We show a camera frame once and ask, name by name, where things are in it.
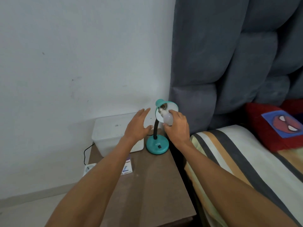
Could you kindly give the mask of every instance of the box lid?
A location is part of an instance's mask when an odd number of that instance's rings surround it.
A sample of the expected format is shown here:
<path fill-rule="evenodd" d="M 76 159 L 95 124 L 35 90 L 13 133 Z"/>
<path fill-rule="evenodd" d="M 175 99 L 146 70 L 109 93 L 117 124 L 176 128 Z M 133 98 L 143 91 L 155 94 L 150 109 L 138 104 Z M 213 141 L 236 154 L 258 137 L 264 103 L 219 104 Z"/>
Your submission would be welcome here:
<path fill-rule="evenodd" d="M 126 127 L 135 113 L 97 118 L 95 121 L 92 140 L 118 138 L 124 135 Z"/>

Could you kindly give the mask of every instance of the bed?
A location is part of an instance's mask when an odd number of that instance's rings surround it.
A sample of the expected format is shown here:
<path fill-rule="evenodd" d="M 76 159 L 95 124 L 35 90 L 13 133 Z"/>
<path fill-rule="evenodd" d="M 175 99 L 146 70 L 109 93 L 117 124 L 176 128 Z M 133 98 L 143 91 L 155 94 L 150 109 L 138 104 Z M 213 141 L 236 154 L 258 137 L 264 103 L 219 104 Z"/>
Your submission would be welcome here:
<path fill-rule="evenodd" d="M 270 153 L 247 126 L 243 106 L 303 98 L 302 38 L 303 0 L 176 0 L 169 92 L 197 149 L 299 226 L 302 149 Z M 226 226 L 190 165 L 170 149 L 204 225 Z"/>

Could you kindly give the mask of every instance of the spider-man patch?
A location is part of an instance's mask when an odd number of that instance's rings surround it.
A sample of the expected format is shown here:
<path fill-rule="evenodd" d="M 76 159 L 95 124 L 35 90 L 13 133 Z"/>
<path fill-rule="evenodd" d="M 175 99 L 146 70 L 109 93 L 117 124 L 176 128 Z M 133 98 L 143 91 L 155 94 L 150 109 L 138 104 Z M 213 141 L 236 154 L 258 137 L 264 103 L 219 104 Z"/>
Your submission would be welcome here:
<path fill-rule="evenodd" d="M 262 117 L 282 138 L 303 134 L 303 125 L 283 110 L 267 112 Z"/>

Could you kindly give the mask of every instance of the light bulb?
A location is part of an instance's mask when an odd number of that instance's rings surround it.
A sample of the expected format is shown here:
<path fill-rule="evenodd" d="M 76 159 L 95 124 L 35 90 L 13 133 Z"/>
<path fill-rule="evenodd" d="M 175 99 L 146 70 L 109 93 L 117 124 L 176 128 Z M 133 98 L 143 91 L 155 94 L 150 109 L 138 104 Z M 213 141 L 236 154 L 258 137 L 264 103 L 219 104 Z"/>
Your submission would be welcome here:
<path fill-rule="evenodd" d="M 172 114 L 168 111 L 165 111 L 163 108 L 159 108 L 159 113 L 163 117 L 164 123 L 169 126 L 172 126 L 172 123 L 174 121 Z"/>

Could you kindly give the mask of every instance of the baseboard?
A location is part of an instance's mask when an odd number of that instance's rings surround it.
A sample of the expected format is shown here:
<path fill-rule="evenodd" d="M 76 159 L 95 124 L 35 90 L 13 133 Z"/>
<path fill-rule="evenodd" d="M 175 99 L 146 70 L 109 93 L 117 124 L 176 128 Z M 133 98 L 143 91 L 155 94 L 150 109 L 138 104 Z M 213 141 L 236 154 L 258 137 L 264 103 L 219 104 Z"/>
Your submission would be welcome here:
<path fill-rule="evenodd" d="M 76 183 L 0 199 L 0 209 L 67 193 Z"/>

